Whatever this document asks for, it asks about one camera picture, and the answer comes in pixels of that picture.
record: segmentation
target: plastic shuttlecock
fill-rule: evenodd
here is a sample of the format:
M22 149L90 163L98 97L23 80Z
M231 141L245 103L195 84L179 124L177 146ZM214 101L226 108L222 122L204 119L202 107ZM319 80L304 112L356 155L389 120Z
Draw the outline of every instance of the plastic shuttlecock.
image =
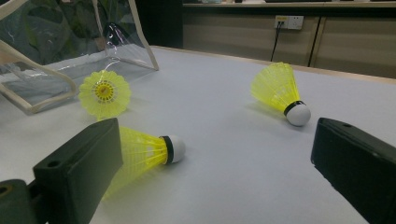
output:
M254 77L250 92L260 102L283 112L292 125L303 126L311 118L309 108L300 100L293 70L287 63L272 63L262 69Z
M186 151L183 141L175 135L156 137L120 127L120 140L123 165L113 177L104 198L160 164L180 161Z
M81 105L98 120L114 118L122 113L130 97L129 84L112 71L93 72L79 86Z

